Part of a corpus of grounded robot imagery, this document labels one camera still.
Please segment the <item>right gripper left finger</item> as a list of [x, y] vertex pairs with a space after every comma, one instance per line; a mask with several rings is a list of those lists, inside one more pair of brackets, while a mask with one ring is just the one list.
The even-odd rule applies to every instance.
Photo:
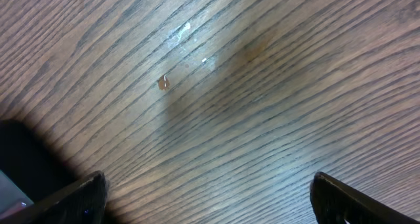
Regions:
[[2, 224], [101, 224], [108, 184], [101, 171], [77, 180], [38, 203], [1, 220]]

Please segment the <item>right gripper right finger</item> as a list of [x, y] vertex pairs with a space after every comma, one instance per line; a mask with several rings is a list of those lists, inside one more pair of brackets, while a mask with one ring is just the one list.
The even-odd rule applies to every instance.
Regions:
[[419, 224], [324, 172], [314, 175], [310, 202], [319, 224]]

